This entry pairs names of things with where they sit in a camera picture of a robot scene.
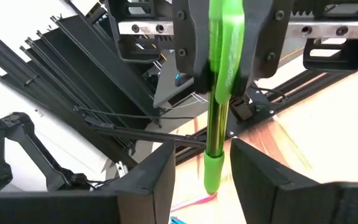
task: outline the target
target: metal plate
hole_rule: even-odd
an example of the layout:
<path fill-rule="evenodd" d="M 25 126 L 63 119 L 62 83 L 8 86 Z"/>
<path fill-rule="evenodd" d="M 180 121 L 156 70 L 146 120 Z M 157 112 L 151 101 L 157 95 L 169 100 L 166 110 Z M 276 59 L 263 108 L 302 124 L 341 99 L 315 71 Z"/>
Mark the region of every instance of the metal plate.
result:
<path fill-rule="evenodd" d="M 127 35 L 173 35 L 171 21 L 132 21 L 118 23 L 120 34 Z M 290 21 L 285 37 L 347 38 L 358 39 L 358 21 Z"/>

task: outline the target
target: white wall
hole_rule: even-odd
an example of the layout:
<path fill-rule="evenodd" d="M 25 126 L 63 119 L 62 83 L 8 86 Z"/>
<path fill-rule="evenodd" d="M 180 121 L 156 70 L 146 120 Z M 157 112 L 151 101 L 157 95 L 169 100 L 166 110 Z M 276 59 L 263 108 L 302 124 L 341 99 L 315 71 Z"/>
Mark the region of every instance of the white wall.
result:
<path fill-rule="evenodd" d="M 0 39 L 25 61 L 29 58 L 19 50 L 27 37 L 46 32 L 54 26 L 50 16 L 73 15 L 59 0 L 0 0 Z M 104 180 L 102 172 L 106 157 L 71 127 L 37 108 L 25 98 L 0 83 L 0 118 L 14 111 L 25 112 L 35 123 L 36 135 L 62 167 L 83 172 L 89 179 Z M 12 166 L 12 183 L 24 190 L 45 190 L 45 177 L 24 150 L 15 142 L 6 141 L 6 160 Z"/>

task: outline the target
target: green marker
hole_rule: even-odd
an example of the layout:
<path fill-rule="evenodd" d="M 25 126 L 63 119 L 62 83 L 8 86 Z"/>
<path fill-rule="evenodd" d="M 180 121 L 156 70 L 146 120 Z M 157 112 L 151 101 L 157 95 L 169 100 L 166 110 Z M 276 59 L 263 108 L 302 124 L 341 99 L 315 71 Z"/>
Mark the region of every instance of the green marker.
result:
<path fill-rule="evenodd" d="M 214 82 L 209 94 L 207 145 L 204 152 L 204 187 L 215 194 L 224 162 L 227 110 L 244 40 L 242 0 L 210 0 L 209 62 Z"/>

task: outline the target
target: red line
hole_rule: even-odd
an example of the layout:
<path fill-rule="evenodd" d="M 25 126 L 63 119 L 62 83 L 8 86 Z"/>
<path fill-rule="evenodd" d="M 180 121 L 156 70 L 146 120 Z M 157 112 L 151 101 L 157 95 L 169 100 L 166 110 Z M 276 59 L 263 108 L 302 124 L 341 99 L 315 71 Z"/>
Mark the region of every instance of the red line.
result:
<path fill-rule="evenodd" d="M 203 204 L 203 203 L 207 203 L 207 202 L 210 202 L 212 200 L 214 200 L 216 198 L 217 194 L 214 194 L 214 195 L 209 195 L 207 197 L 203 197 L 203 198 L 200 198 L 200 199 L 196 199 L 196 200 L 188 200 L 186 202 L 182 202 L 176 206 L 173 206 L 171 208 L 171 212 L 174 212 L 174 211 L 177 211 L 177 210 L 180 210 L 180 209 L 183 209 L 183 208 L 187 208 L 187 207 L 190 207 L 190 206 L 193 206 L 193 205 L 199 205 L 199 204 Z"/>

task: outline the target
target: black cable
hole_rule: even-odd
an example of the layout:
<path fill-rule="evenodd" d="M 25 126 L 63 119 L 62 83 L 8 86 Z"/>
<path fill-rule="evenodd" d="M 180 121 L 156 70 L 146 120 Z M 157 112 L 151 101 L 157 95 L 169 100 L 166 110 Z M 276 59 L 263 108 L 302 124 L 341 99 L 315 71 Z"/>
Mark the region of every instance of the black cable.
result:
<path fill-rule="evenodd" d="M 101 181 L 101 180 L 87 180 L 88 183 L 92 183 L 92 184 L 103 184 L 105 183 L 105 181 Z"/>
<path fill-rule="evenodd" d="M 194 117 L 161 117 L 161 116 L 142 116 L 142 115 L 131 115 L 131 114 L 118 114 L 118 113 L 108 113 L 98 110 L 91 110 L 87 108 L 83 108 L 80 106 L 74 107 L 74 110 L 84 110 L 99 114 L 105 114 L 105 115 L 111 115 L 111 116 L 121 116 L 121 117 L 127 117 L 127 118 L 140 118 L 140 119 L 194 119 Z"/>
<path fill-rule="evenodd" d="M 270 92 L 270 93 L 276 93 L 278 95 L 280 95 L 283 100 L 287 100 L 288 97 L 281 91 L 278 91 L 278 90 L 273 90 L 273 89 L 269 89 L 269 88 L 261 88 L 261 87 L 254 87 L 254 86 L 250 86 L 250 88 L 253 88 L 255 90 L 259 90 L 259 91 L 267 91 L 267 92 Z"/>
<path fill-rule="evenodd" d="M 97 190 L 97 188 L 94 187 L 92 184 L 89 184 L 89 186 L 91 186 L 91 188 L 92 188 L 93 190 Z"/>
<path fill-rule="evenodd" d="M 102 181 L 102 183 L 100 183 L 100 184 L 96 184 L 94 187 L 96 188 L 96 190 L 98 190 L 101 187 L 104 187 L 106 184 L 110 184 L 111 182 L 113 182 L 114 180 L 117 180 L 117 179 L 119 179 L 119 177 L 107 179 L 105 181 Z"/>

